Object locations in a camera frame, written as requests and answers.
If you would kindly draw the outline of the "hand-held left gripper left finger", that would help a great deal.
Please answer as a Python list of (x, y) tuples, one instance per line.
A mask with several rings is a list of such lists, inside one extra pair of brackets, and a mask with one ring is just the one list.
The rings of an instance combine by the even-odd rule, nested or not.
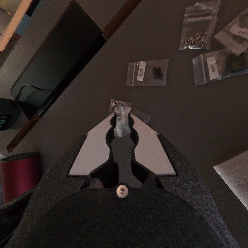
[(109, 160), (115, 125), (116, 116), (112, 113), (86, 134), (68, 176), (88, 176)]

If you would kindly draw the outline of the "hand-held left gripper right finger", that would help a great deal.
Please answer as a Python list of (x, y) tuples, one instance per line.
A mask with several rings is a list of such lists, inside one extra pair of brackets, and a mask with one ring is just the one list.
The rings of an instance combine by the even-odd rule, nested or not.
[(134, 161), (157, 176), (175, 176), (176, 172), (158, 137), (158, 133), (130, 114), (134, 142)]

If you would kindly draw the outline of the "clear bag small screws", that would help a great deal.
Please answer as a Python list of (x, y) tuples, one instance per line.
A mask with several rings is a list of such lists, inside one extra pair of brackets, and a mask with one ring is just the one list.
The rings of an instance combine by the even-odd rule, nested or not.
[(144, 112), (134, 108), (132, 103), (124, 102), (120, 100), (111, 99), (109, 114), (116, 114), (116, 126), (114, 128), (114, 135), (118, 138), (122, 138), (131, 132), (129, 127), (129, 113), (136, 116), (142, 122), (147, 123), (150, 120), (150, 116)]

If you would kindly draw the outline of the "clear bag black parts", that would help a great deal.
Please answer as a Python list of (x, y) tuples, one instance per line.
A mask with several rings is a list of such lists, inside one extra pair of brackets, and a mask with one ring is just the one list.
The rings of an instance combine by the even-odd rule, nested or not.
[(166, 86), (168, 59), (130, 62), (126, 86)]

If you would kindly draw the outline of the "adjoining grey desk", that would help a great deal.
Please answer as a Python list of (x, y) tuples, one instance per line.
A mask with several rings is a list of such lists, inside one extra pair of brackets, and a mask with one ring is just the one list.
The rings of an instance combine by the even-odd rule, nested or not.
[[(31, 18), (23, 36), (17, 41), (1, 66), (1, 98), (11, 99), (10, 89), (22, 71), (28, 65), (35, 52), (48, 34), (56, 26), (71, 1), (41, 1)], [(140, 1), (76, 1), (101, 31), (115, 17), (126, 13), (124, 20), (136, 8)]]

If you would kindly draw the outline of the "dark red cylinder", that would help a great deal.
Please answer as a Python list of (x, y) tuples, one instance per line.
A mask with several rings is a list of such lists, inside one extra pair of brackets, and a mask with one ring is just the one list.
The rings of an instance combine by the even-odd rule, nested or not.
[(42, 177), (40, 154), (28, 152), (1, 159), (3, 203), (37, 186)]

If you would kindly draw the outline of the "white foam mat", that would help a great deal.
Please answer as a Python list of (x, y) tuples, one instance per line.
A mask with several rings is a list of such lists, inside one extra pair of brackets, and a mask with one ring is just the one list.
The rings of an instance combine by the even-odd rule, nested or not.
[(248, 150), (213, 168), (248, 209)]

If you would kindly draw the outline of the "black device green display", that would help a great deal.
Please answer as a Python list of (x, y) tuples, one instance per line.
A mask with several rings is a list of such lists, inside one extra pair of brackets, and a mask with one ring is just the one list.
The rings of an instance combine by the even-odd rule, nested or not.
[(0, 98), (0, 131), (10, 129), (20, 115), (20, 108), (16, 101)]

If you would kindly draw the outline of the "large dark flat panel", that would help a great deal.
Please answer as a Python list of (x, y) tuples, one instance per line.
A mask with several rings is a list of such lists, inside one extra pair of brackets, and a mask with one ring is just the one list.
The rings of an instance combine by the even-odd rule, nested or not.
[(42, 116), (105, 42), (97, 24), (71, 1), (11, 88), (25, 116)]

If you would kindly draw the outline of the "pile of clear parts bags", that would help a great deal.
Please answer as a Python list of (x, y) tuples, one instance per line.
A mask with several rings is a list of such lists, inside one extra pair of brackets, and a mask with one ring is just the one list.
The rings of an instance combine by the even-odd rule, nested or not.
[[(221, 1), (197, 2), (186, 8), (179, 51), (209, 50)], [(192, 59), (195, 85), (247, 75), (248, 10), (243, 10), (215, 36), (225, 49)]]

